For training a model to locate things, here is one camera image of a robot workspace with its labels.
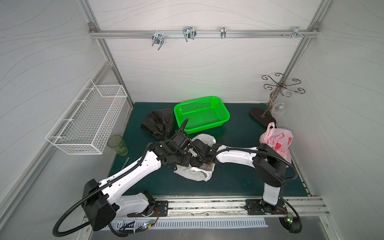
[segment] pink plastic bag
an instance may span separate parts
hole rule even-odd
[[[292,132],[284,128],[275,128],[271,122],[265,133],[260,136],[260,143],[266,143],[273,148],[280,156],[291,163],[291,153],[288,147],[293,139]]]

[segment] green plastic basket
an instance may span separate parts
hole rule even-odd
[[[173,109],[180,127],[189,119],[185,131],[188,134],[223,125],[229,120],[229,112],[218,97],[200,98],[179,103]]]

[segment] green drinking glass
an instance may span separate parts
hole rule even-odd
[[[113,135],[110,137],[107,145],[120,156],[125,156],[128,153],[128,147],[120,135]]]

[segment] white wire basket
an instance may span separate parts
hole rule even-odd
[[[95,85],[92,82],[92,86],[83,88],[46,136],[50,143],[67,154],[102,154],[127,98],[121,85]],[[77,100],[82,93],[85,98]],[[81,103],[71,117],[64,119],[79,101]],[[55,130],[59,134],[52,136]]]

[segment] white plastic bag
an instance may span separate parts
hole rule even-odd
[[[213,136],[204,133],[197,135],[192,139],[192,141],[195,141],[196,139],[201,140],[210,147],[216,143],[216,139]],[[177,170],[173,172],[190,180],[208,181],[211,179],[214,169],[214,163],[210,165],[203,164],[199,168],[192,167],[191,165],[188,167],[177,165]]]
[[[266,132],[260,136],[260,143],[268,144],[289,163],[291,163],[291,153],[288,147],[291,145],[292,140],[292,132],[284,128],[275,128],[274,122],[271,122]]]

